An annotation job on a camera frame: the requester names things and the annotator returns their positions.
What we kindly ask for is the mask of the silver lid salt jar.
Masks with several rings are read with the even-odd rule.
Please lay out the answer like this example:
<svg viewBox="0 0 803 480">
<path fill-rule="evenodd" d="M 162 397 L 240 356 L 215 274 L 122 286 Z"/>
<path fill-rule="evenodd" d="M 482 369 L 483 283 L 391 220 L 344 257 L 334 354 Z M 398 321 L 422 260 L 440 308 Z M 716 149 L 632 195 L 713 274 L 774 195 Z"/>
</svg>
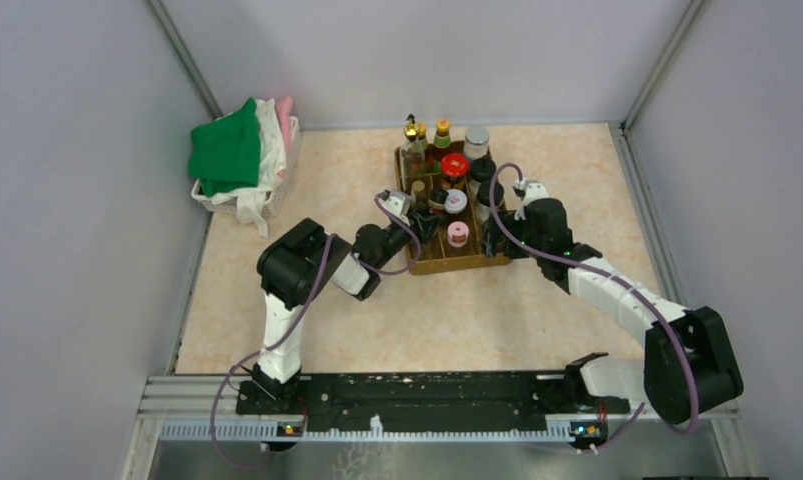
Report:
<svg viewBox="0 0 803 480">
<path fill-rule="evenodd" d="M 486 127 L 471 126 L 464 134 L 463 154 L 469 162 L 473 162 L 489 153 L 490 133 Z"/>
</svg>

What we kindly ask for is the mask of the black lid clear jar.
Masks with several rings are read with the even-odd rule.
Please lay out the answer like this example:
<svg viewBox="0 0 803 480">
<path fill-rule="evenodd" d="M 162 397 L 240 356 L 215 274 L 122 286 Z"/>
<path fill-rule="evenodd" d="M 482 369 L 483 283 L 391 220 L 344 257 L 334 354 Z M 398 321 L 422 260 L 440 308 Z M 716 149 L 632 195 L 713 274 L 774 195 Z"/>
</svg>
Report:
<svg viewBox="0 0 803 480">
<path fill-rule="evenodd" d="M 491 206 L 500 208 L 504 202 L 504 188 L 492 179 L 482 182 L 475 196 L 474 212 L 476 219 L 485 223 L 491 214 Z"/>
<path fill-rule="evenodd" d="M 471 161 L 469 169 L 469 184 L 477 189 L 483 182 L 492 179 L 497 166 L 490 155 L 484 155 Z"/>
</svg>

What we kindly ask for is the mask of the white lid sauce jar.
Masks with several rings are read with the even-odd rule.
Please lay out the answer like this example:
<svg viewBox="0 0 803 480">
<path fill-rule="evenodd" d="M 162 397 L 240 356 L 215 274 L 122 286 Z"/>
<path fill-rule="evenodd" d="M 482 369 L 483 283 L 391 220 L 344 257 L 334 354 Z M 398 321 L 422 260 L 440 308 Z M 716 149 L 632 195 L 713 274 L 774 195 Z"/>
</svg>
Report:
<svg viewBox="0 0 803 480">
<path fill-rule="evenodd" d="M 459 189 L 448 189 L 444 202 L 444 220 L 447 223 L 459 221 L 468 206 L 468 197 Z"/>
</svg>

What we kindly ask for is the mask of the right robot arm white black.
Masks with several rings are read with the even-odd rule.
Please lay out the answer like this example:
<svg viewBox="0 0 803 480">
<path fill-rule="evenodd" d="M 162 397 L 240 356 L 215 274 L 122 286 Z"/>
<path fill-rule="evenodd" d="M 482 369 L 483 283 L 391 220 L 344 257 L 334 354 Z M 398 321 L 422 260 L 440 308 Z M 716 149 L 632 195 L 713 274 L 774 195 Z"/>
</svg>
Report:
<svg viewBox="0 0 803 480">
<path fill-rule="evenodd" d="M 599 250 L 575 241 L 561 201 L 543 198 L 519 211 L 491 212 L 482 241 L 488 256 L 534 259 L 547 280 L 605 314 L 642 347 L 642 359 L 594 353 L 570 363 L 563 397 L 571 409 L 589 412 L 613 397 L 644 403 L 678 425 L 742 395 L 721 315 L 653 293 Z"/>
</svg>

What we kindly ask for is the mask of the red lid sauce jar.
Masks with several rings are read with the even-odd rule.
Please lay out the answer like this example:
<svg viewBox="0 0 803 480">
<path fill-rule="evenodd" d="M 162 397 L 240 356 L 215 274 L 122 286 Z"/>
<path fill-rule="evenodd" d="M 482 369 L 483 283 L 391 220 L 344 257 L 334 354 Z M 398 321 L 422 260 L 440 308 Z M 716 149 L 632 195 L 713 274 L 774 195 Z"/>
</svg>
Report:
<svg viewBox="0 0 803 480">
<path fill-rule="evenodd" d="M 469 162 L 462 153 L 448 153 L 440 162 L 440 182 L 444 190 L 463 190 L 469 171 Z"/>
</svg>

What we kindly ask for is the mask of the yellow cap chili sauce bottle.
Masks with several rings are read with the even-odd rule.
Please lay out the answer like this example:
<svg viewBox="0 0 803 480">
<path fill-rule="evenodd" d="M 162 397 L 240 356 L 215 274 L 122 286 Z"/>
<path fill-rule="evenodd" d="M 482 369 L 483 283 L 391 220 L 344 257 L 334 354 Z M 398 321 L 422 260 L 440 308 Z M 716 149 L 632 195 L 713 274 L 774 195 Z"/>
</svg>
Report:
<svg viewBox="0 0 803 480">
<path fill-rule="evenodd" d="M 424 122 L 417 122 L 415 125 L 416 130 L 416 151 L 420 154 L 423 161 L 428 157 L 428 138 L 427 126 Z"/>
</svg>

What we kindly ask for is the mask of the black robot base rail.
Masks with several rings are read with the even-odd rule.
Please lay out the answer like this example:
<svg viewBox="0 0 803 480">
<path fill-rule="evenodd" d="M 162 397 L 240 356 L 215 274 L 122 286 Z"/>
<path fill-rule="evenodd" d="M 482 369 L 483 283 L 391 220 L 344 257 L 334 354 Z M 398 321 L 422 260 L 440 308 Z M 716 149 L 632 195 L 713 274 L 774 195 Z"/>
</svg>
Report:
<svg viewBox="0 0 803 480">
<path fill-rule="evenodd" d="M 238 415 L 273 420 L 270 441 L 563 441 L 587 448 L 606 441 L 610 414 L 628 401 L 591 397 L 562 371 L 300 374 L 281 387 L 244 380 Z"/>
</svg>

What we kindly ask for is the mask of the tall glass oil bottle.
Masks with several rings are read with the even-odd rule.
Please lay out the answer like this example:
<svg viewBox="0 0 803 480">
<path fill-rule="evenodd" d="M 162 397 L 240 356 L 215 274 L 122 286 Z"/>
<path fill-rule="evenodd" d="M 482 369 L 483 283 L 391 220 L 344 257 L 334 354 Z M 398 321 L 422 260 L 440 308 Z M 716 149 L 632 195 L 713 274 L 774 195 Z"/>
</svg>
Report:
<svg viewBox="0 0 803 480">
<path fill-rule="evenodd" d="M 400 147 L 402 175 L 411 177 L 425 174 L 427 168 L 427 142 L 420 139 L 422 124 L 409 114 L 403 126 L 405 142 Z"/>
</svg>

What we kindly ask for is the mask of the black cap soy bottle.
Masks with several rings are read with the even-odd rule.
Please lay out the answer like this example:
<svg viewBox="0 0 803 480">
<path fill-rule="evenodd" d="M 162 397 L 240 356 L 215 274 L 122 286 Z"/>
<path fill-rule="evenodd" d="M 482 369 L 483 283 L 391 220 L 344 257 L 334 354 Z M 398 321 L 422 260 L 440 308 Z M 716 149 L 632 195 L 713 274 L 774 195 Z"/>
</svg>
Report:
<svg viewBox="0 0 803 480">
<path fill-rule="evenodd" d="M 443 217 L 445 215 L 445 203 L 448 192 L 441 188 L 433 189 L 428 199 L 428 210 L 434 215 Z"/>
</svg>

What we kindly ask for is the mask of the woven wicker divided tray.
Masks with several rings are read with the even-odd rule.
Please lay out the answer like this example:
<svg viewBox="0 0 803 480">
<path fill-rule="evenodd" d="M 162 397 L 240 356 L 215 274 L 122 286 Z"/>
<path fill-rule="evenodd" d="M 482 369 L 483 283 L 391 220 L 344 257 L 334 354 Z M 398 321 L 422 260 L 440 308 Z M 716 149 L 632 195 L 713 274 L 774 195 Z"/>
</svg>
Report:
<svg viewBox="0 0 803 480">
<path fill-rule="evenodd" d="M 428 146 L 428 171 L 425 174 L 411 177 L 404 177 L 402 175 L 400 147 L 394 150 L 394 167 L 397 184 L 405 193 L 410 195 L 411 184 L 415 180 L 423 180 L 426 183 L 428 199 L 433 189 L 443 189 L 440 182 L 440 171 L 436 173 L 431 171 L 431 146 L 432 144 Z M 452 141 L 449 153 L 463 154 L 463 141 Z M 468 206 L 459 221 L 465 222 L 470 228 L 468 243 L 461 248 L 452 248 L 449 246 L 446 241 L 446 228 L 450 223 L 444 220 L 444 216 L 440 216 L 441 224 L 438 226 L 436 234 L 425 247 L 423 254 L 419 256 L 416 265 L 411 269 L 413 275 L 430 275 L 450 271 L 489 268 L 510 263 L 510 259 L 503 255 L 498 255 L 494 258 L 487 258 L 483 255 L 481 250 L 481 234 L 484 223 L 481 224 L 475 217 L 474 206 L 476 193 L 474 189 L 470 187 L 469 177 L 467 177 L 465 188 L 462 191 L 465 192 L 468 197 Z"/>
</svg>

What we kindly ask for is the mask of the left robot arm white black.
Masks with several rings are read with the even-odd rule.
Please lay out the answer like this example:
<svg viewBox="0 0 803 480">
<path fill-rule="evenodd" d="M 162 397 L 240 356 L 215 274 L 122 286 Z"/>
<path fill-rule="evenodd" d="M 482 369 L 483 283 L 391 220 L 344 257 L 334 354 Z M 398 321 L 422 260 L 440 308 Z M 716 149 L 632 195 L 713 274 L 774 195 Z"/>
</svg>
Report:
<svg viewBox="0 0 803 480">
<path fill-rule="evenodd" d="M 384 228 L 360 227 L 349 243 L 305 218 L 264 250 L 256 270 L 265 297 L 265 332 L 251 376 L 269 410 L 285 413 L 296 404 L 302 322 L 324 287 L 331 283 L 359 301 L 368 299 L 383 277 L 412 268 L 440 222 L 439 215 L 415 209 L 404 220 L 392 215 Z M 388 270 L 389 260 L 408 245 L 414 247 L 413 259 Z"/>
</svg>

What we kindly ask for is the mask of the black cap dark jar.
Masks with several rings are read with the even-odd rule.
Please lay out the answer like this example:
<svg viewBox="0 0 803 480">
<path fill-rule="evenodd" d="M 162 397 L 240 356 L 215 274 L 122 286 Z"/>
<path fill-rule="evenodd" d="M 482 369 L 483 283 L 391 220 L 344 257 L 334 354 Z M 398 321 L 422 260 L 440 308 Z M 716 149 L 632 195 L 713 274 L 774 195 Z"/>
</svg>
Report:
<svg viewBox="0 0 803 480">
<path fill-rule="evenodd" d="M 498 225 L 489 219 L 482 226 L 481 250 L 485 257 L 494 258 L 499 253 L 502 232 Z"/>
</svg>

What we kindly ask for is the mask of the pink lid spice jar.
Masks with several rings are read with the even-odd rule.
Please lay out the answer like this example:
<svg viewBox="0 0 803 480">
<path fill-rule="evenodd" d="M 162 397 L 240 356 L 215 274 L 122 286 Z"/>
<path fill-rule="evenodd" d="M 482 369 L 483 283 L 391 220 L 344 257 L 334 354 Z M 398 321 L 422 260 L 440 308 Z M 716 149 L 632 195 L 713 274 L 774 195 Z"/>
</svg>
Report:
<svg viewBox="0 0 803 480">
<path fill-rule="evenodd" d="M 464 247 L 469 240 L 470 228 L 463 221 L 451 222 L 446 228 L 446 241 L 452 248 Z"/>
</svg>

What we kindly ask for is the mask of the yellow label pepper shaker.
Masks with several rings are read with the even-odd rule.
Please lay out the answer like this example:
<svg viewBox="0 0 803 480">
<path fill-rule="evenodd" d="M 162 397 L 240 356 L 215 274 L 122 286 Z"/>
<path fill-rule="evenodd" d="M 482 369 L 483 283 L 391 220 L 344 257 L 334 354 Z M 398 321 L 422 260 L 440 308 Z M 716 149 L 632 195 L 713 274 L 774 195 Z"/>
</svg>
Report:
<svg viewBox="0 0 803 480">
<path fill-rule="evenodd" d="M 428 189 L 423 180 L 415 180 L 411 184 L 410 195 L 412 197 L 412 208 L 421 210 L 428 207 Z"/>
</svg>

